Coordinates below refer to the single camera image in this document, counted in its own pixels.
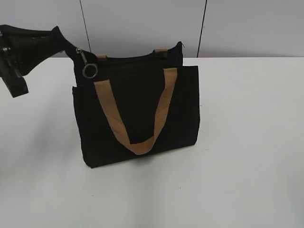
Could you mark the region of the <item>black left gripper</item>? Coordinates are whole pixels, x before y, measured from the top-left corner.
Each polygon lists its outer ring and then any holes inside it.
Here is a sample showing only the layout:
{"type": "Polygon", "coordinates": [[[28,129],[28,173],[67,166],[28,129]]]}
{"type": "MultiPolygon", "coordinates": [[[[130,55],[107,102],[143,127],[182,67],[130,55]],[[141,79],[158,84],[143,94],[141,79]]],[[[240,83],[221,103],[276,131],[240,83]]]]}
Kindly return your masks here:
{"type": "Polygon", "coordinates": [[[51,31],[0,26],[0,77],[13,98],[28,94],[23,76],[47,58],[65,50],[59,27],[51,31]]]}

